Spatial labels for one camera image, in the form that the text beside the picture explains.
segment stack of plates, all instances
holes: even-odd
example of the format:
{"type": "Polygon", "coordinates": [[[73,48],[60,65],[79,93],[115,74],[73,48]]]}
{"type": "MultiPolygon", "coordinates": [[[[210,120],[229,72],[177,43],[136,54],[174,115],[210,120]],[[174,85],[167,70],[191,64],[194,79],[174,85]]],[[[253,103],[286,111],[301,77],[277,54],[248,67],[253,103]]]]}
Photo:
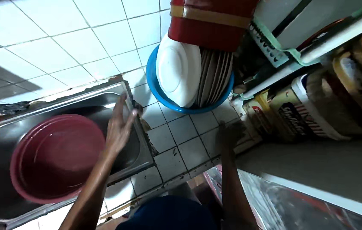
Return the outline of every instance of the stack of plates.
{"type": "Polygon", "coordinates": [[[231,72],[231,52],[202,50],[201,78],[195,103],[199,107],[205,107],[215,103],[228,85],[231,72]]]}

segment tiled countertop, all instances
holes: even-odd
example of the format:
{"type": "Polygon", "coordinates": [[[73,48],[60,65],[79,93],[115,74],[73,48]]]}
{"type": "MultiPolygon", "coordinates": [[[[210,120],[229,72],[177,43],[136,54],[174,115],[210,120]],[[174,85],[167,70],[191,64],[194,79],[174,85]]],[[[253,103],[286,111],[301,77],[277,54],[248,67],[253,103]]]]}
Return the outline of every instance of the tiled countertop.
{"type": "MultiPolygon", "coordinates": [[[[143,106],[142,118],[151,130],[147,131],[156,149],[155,165],[107,187],[100,223],[108,216],[117,218],[128,212],[130,205],[194,178],[214,165],[220,157],[214,151],[215,137],[221,121],[226,125],[244,121],[247,131],[234,149],[239,154],[259,143],[262,139],[252,127],[242,105],[232,107],[227,99],[213,111],[186,115],[163,106],[153,96],[145,79],[145,69],[140,68],[123,75],[129,82],[136,102],[143,106]]],[[[56,230],[72,204],[51,212],[18,227],[18,230],[56,230]]]]}

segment red container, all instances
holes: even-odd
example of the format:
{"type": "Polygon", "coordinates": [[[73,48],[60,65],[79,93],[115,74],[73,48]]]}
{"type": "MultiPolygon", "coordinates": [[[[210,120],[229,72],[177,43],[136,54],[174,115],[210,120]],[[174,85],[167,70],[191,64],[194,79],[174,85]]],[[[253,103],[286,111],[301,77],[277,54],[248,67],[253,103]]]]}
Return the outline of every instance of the red container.
{"type": "Polygon", "coordinates": [[[13,187],[35,203],[57,203],[81,191],[106,140],[90,119],[55,116],[33,127],[10,162],[13,187]]]}
{"type": "MultiPolygon", "coordinates": [[[[257,3],[258,0],[172,0],[171,6],[251,18],[257,3]]],[[[183,43],[233,52],[239,46],[244,31],[240,27],[173,16],[168,37],[183,43]]]]}

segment cloth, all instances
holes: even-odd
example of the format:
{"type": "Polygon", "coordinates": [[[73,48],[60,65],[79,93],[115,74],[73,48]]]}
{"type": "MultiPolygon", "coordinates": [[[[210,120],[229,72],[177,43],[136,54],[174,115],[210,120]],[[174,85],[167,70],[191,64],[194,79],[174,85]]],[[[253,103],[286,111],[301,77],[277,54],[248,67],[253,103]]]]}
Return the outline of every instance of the cloth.
{"type": "Polygon", "coordinates": [[[132,229],[215,230],[217,226],[211,213],[198,202],[169,195],[146,202],[129,220],[116,228],[132,229]]]}

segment tiled wall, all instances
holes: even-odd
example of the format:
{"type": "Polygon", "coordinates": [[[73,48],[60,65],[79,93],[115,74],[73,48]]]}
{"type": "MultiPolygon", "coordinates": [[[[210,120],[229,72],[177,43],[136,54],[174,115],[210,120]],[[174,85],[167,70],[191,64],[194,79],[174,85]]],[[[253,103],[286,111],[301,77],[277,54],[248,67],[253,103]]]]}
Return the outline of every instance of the tiled wall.
{"type": "Polygon", "coordinates": [[[170,0],[0,0],[0,104],[31,101],[147,64],[170,0]]]}

